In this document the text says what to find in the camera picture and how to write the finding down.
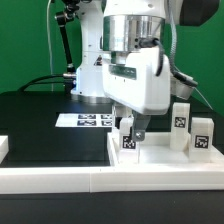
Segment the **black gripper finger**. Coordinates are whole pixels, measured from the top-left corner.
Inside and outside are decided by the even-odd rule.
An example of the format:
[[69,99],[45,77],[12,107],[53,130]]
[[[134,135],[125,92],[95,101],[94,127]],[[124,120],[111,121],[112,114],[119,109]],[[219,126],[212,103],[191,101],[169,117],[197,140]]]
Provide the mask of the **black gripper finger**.
[[113,115],[113,127],[120,128],[121,116],[119,115],[119,106],[116,104],[112,106],[112,115]]
[[131,134],[132,139],[135,142],[141,142],[145,139],[145,132],[150,120],[150,115],[142,115],[136,111],[133,112],[133,125]]

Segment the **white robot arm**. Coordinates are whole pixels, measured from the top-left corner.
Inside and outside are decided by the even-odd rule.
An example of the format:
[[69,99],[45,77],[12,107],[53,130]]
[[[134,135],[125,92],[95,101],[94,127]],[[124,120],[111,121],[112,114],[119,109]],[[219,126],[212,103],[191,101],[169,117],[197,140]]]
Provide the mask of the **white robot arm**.
[[73,0],[81,21],[83,56],[73,93],[111,99],[128,108],[135,141],[145,138],[150,118],[164,115],[170,97],[186,98],[197,86],[175,67],[176,27],[200,26],[220,0]]

